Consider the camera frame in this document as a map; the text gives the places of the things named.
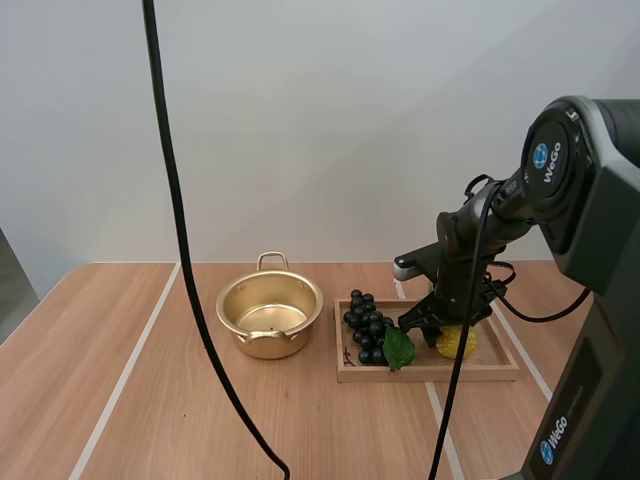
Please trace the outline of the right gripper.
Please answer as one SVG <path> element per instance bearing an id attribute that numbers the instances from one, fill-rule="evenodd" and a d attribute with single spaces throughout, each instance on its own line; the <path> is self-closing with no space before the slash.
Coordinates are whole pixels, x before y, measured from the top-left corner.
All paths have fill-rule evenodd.
<path id="1" fill-rule="evenodd" d="M 463 321 L 474 327 L 493 313 L 491 302 L 485 298 L 485 289 L 479 275 L 470 269 L 445 269 L 438 274 L 435 296 L 439 308 L 448 321 Z M 468 301 L 472 306 L 468 314 Z M 432 308 L 429 297 L 420 300 L 406 313 L 398 317 L 398 327 L 403 333 L 418 328 L 429 348 L 434 349 L 442 335 L 441 323 Z"/>

